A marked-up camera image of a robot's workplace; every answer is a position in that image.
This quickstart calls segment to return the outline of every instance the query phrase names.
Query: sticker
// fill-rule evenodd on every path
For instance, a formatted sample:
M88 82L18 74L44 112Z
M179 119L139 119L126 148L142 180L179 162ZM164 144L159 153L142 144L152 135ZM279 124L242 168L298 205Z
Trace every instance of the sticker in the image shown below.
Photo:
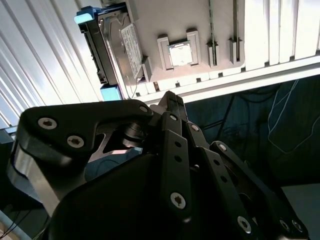
M133 23L121 30L126 53L129 57L132 73L136 79L142 68L142 55L138 45L136 31Z

